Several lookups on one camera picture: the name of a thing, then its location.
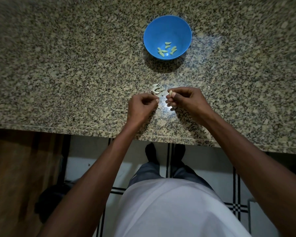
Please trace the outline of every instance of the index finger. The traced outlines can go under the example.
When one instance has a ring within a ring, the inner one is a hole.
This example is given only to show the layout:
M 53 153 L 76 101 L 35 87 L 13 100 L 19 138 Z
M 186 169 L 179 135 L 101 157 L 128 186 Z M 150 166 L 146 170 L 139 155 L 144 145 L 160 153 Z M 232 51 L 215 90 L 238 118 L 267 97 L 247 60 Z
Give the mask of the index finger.
M 159 99 L 158 96 L 154 96 L 153 94 L 150 93 L 142 93 L 142 94 L 138 94 L 139 98 L 141 100 L 155 100 L 155 99 Z
M 169 91 L 173 91 L 176 93 L 179 93 L 180 95 L 184 97 L 189 97 L 192 94 L 192 89 L 190 87 L 177 87 L 177 88 L 170 88 Z

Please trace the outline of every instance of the bowl rim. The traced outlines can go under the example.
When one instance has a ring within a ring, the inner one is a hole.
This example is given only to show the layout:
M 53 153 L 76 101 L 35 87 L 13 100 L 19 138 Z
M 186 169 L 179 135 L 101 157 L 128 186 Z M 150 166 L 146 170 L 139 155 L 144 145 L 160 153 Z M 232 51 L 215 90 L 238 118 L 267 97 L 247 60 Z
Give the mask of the bowl rim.
M 145 33 L 146 33 L 146 30 L 147 30 L 147 28 L 149 27 L 149 25 L 150 25 L 151 23 L 153 23 L 155 20 L 157 20 L 157 19 L 159 19 L 159 18 L 161 18 L 161 17 L 167 17 L 167 16 L 172 16 L 172 17 L 176 17 L 176 18 L 179 18 L 179 19 L 183 20 L 183 21 L 187 24 L 187 26 L 190 28 L 191 40 L 190 40 L 190 43 L 189 43 L 188 47 L 187 47 L 187 48 L 184 50 L 184 52 L 181 54 L 181 55 L 183 55 L 183 54 L 188 50 L 188 48 L 189 48 L 190 45 L 191 45 L 191 42 L 192 42 L 192 35 L 193 35 L 193 34 L 192 34 L 191 27 L 190 27 L 190 25 L 186 22 L 186 20 L 184 20 L 184 19 L 181 18 L 181 17 L 175 16 L 175 15 L 164 15 L 164 16 L 160 16 L 160 17 L 157 17 L 157 18 L 155 18 L 154 20 L 152 20 L 152 21 L 148 24 L 148 26 L 146 27 L 146 29 L 145 29 L 145 31 L 144 31 L 144 36 L 143 36 L 144 46 L 145 46 L 145 48 L 146 48 L 146 44 L 145 44 Z M 169 59 L 162 59 L 162 58 L 158 57 L 158 56 L 155 55 L 155 54 L 150 53 L 150 55 L 152 55 L 153 57 L 155 57 L 155 58 L 157 58 L 157 59 L 159 59 L 159 60 L 163 60 L 163 61 L 169 61 L 169 60 L 177 59 L 178 57 L 181 56 L 181 55 L 179 55 L 179 56 L 177 56 L 177 57 L 172 57 L 172 58 L 169 58 Z

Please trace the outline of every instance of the person's right arm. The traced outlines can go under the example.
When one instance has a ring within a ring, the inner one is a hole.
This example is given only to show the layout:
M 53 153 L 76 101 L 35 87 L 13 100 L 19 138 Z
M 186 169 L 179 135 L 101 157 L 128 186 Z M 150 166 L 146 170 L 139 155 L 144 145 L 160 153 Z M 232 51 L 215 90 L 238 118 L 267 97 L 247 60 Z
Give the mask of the person's right arm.
M 225 151 L 263 211 L 284 236 L 296 236 L 296 175 L 215 113 L 198 88 L 171 88 L 167 103 L 185 108 Z

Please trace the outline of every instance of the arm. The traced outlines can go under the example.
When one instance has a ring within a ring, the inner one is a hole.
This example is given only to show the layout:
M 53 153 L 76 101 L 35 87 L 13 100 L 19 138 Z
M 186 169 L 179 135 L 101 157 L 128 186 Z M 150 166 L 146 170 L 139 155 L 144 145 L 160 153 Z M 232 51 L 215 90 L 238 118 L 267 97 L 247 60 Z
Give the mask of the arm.
M 93 235 L 124 156 L 158 103 L 151 94 L 132 97 L 122 131 L 59 203 L 39 236 Z
M 263 211 L 284 236 L 296 236 L 296 175 L 260 151 L 215 113 L 198 88 L 168 91 L 169 105 L 184 106 L 225 151 Z

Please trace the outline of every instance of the person's left arm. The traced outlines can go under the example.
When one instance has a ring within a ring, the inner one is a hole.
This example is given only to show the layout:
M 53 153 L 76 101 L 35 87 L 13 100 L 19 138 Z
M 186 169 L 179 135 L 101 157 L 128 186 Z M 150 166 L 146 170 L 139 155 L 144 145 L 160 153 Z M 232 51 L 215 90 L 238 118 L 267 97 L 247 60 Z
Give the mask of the person's left arm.
M 93 235 L 124 156 L 158 103 L 158 97 L 147 93 L 131 98 L 122 131 L 63 198 L 38 236 Z

